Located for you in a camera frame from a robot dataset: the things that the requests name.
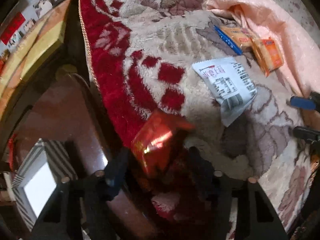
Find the red foil snack packet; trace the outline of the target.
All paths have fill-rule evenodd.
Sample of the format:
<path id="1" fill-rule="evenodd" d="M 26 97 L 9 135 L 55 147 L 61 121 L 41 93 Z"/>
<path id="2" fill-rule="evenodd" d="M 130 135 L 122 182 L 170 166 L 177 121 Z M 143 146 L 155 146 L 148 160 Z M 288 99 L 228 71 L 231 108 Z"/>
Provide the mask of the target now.
<path id="1" fill-rule="evenodd" d="M 149 178 L 168 167 L 195 126 L 184 117 L 155 110 L 131 142 L 131 152 Z"/>

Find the orange cracker pack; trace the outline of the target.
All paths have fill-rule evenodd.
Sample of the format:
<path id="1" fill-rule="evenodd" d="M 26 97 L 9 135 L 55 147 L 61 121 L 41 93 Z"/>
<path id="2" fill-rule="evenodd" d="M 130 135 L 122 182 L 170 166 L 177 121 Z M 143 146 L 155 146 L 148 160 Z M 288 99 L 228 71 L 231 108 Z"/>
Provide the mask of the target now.
<path id="1" fill-rule="evenodd" d="M 266 77 L 284 64 L 282 53 L 274 39 L 269 37 L 266 39 L 251 38 L 251 40 L 253 53 Z"/>

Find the white barcode snack packet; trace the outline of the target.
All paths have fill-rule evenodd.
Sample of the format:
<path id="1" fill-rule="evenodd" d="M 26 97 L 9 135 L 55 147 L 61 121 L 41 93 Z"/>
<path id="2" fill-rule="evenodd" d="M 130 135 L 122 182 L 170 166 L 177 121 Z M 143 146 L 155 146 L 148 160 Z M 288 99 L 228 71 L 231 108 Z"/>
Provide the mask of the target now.
<path id="1" fill-rule="evenodd" d="M 220 104 L 221 121 L 230 126 L 256 97 L 257 88 L 244 66 L 233 57 L 192 64 L 215 100 Z"/>

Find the blue cracker pack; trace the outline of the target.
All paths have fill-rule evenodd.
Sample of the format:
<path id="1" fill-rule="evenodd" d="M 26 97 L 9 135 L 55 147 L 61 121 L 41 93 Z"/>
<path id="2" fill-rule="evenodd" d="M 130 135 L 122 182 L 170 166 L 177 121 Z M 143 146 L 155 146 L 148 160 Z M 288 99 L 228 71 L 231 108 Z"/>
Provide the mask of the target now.
<path id="1" fill-rule="evenodd" d="M 259 39 L 253 31 L 242 27 L 214 26 L 219 37 L 238 55 L 252 50 L 252 40 Z"/>

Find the chevron patterned white tray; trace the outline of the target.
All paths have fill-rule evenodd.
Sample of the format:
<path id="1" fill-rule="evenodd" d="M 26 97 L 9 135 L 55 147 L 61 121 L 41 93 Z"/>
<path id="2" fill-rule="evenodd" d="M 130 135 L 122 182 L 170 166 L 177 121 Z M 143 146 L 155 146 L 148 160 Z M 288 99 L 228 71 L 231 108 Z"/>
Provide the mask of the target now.
<path id="1" fill-rule="evenodd" d="M 11 184 L 18 211 L 31 231 L 62 178 L 78 178 L 64 144 L 40 138 L 31 148 Z"/>

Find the dark wooden chair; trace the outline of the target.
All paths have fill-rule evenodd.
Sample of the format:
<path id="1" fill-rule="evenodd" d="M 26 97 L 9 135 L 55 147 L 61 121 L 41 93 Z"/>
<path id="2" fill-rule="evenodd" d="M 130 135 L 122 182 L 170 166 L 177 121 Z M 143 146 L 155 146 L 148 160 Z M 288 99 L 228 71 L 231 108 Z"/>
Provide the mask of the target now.
<path id="1" fill-rule="evenodd" d="M 42 138 L 64 144 L 78 176 L 62 178 L 57 184 L 29 239 L 83 239 L 84 232 L 90 239 L 157 238 L 155 224 L 125 193 L 131 181 L 128 168 L 119 194 L 106 199 L 105 167 L 123 146 L 96 110 L 83 78 L 68 74 L 46 90 L 19 128 L 15 140 L 18 169 Z"/>

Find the pink plastic bag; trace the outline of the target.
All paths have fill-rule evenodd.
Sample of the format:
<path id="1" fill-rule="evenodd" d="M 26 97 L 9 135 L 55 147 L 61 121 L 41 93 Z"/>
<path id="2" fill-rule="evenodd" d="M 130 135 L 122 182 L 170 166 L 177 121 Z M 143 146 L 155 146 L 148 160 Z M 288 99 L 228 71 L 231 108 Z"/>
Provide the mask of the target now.
<path id="1" fill-rule="evenodd" d="M 280 72 L 298 95 L 319 91 L 319 46 L 307 31 L 272 0 L 207 0 L 207 10 L 231 17 L 260 38 L 276 40 L 284 65 Z"/>

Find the red floral blanket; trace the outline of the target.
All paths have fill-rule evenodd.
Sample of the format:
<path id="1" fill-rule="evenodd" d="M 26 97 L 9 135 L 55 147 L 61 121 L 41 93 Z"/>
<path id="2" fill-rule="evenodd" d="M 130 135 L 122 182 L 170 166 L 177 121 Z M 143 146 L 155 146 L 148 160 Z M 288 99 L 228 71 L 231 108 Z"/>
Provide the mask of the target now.
<path id="1" fill-rule="evenodd" d="M 308 152 L 290 134 L 302 125 L 288 105 L 289 84 L 278 72 L 264 77 L 251 55 L 236 58 L 257 96 L 229 127 L 220 106 L 192 68 L 232 50 L 219 38 L 221 24 L 207 0 L 80 0 L 79 15 L 91 79 L 124 145 L 160 109 L 196 126 L 185 145 L 236 179 L 259 180 L 289 230 L 308 195 Z"/>

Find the framed wedding photo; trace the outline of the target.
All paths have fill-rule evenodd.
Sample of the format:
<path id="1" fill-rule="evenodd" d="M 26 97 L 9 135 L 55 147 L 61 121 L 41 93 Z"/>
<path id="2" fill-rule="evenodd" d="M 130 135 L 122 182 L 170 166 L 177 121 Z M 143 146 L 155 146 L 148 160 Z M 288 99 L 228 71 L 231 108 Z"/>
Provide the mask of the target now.
<path id="1" fill-rule="evenodd" d="M 33 9 L 35 10 L 35 13 L 40 19 L 42 16 L 44 16 L 48 11 L 53 9 L 54 7 L 54 0 L 34 0 L 32 2 Z"/>

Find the red banner on wall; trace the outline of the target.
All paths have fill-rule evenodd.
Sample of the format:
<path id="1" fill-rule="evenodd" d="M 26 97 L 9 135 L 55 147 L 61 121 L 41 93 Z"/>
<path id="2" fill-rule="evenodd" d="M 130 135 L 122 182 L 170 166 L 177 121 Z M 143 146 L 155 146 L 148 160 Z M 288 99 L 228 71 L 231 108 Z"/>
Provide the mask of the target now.
<path id="1" fill-rule="evenodd" d="M 18 12 L 9 22 L 8 26 L 1 32 L 1 41 L 7 45 L 12 35 L 25 22 L 25 18 L 21 12 Z"/>

